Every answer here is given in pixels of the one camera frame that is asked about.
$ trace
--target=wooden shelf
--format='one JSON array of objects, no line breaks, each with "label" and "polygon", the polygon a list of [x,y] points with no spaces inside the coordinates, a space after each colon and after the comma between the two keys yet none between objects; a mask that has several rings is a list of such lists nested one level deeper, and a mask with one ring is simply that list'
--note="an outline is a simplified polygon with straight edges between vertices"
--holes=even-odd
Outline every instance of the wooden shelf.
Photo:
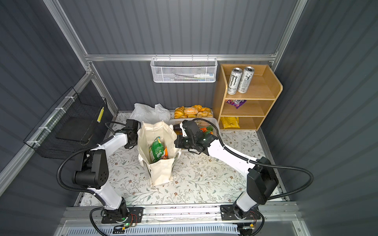
[{"label": "wooden shelf", "polygon": [[[216,81],[213,102],[214,118],[223,129],[221,117],[239,117],[240,130],[258,130],[282,92],[282,84],[268,65],[221,64],[221,74]],[[251,84],[246,93],[227,93],[227,85],[233,68],[255,69]],[[227,100],[247,100],[236,109]]]},{"label": "wooden shelf", "polygon": [[220,116],[238,116],[238,117],[264,117],[265,113],[260,106],[259,101],[246,101],[241,107],[236,109],[235,106],[225,103]]}]

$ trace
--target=monster energy can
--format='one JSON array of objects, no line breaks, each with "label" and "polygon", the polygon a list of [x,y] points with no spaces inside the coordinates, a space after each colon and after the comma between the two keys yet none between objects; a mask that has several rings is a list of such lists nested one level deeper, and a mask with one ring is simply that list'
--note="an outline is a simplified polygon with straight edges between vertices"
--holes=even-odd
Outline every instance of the monster energy can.
[{"label": "monster energy can", "polygon": [[237,91],[239,93],[246,93],[249,87],[249,84],[251,83],[253,73],[255,72],[255,69],[253,67],[247,66],[243,70],[243,75],[239,83],[239,87]]},{"label": "monster energy can", "polygon": [[242,77],[242,73],[243,73],[242,69],[237,68],[237,67],[231,71],[230,81],[228,82],[228,88],[227,88],[228,94],[233,95],[236,93],[240,78]]}]

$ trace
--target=floral tablecloth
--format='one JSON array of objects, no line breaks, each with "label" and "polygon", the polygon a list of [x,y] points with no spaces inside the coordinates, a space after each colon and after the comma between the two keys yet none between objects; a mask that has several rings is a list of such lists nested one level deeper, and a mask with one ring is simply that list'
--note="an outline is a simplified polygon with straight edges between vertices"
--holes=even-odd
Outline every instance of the floral tablecloth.
[{"label": "floral tablecloth", "polygon": [[[119,113],[116,121],[125,123],[130,113]],[[255,131],[221,131],[225,144],[249,156],[264,156]],[[147,167],[140,166],[138,149],[120,148],[108,158],[109,182],[128,205],[192,204],[234,202],[246,190],[246,179],[224,162],[183,152],[174,162],[172,182],[151,187]],[[273,195],[279,194],[276,189]],[[100,202],[85,193],[80,206]]]}]

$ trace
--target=yellow label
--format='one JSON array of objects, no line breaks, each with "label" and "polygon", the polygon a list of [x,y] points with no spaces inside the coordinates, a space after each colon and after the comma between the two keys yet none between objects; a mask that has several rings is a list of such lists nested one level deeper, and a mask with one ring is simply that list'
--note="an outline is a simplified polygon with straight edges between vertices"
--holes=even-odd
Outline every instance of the yellow label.
[{"label": "yellow label", "polygon": [[102,114],[104,113],[104,107],[102,107],[101,111],[100,111],[100,114],[98,114],[98,117],[97,117],[97,122],[100,123],[101,121],[101,118],[102,118]]}]

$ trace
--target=black mesh basket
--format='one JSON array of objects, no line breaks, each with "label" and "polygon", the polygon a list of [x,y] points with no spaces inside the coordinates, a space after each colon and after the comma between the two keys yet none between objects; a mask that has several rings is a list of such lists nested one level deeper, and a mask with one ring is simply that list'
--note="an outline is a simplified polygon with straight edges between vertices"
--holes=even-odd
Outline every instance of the black mesh basket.
[{"label": "black mesh basket", "polygon": [[65,159],[71,153],[95,145],[93,138],[101,122],[106,100],[99,96],[75,95],[42,127],[35,127],[24,140],[40,156]]}]

